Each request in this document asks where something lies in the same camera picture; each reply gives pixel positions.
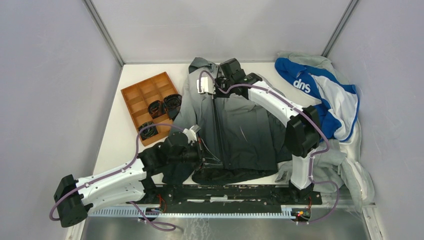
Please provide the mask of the grey black zip jacket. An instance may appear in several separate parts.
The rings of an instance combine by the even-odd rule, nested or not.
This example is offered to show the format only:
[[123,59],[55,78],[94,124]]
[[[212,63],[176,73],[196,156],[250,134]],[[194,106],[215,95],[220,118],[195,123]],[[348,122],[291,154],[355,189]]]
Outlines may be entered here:
[[201,127],[199,136],[219,160],[222,168],[195,170],[186,164],[172,165],[162,181],[180,185],[192,179],[201,185],[224,185],[274,175],[292,155],[285,144],[285,126],[263,107],[242,96],[212,98],[199,94],[199,75],[218,76],[218,65],[196,57],[188,67],[176,128]]

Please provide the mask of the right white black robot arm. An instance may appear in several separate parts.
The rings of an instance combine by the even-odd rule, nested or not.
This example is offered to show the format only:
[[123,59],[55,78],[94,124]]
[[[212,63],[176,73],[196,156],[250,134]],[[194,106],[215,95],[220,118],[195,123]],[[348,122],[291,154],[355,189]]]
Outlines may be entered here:
[[302,204],[314,187],[313,159],[324,137],[317,109],[288,100],[256,73],[246,74],[235,58],[221,63],[217,71],[217,77],[199,75],[198,93],[216,98],[228,98],[232,94],[242,96],[263,107],[285,126],[284,142],[292,155],[288,196],[293,203]]

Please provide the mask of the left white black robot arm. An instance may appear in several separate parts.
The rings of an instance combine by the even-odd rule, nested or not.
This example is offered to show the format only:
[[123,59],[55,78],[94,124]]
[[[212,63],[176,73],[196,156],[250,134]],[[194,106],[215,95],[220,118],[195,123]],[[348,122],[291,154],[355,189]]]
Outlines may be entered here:
[[152,176],[180,164],[194,170],[223,165],[196,134],[188,129],[174,132],[118,167],[78,179],[72,174],[64,176],[53,195],[55,204],[51,212],[58,216],[49,217],[69,228],[89,214],[117,204],[140,200],[150,204],[158,195]]

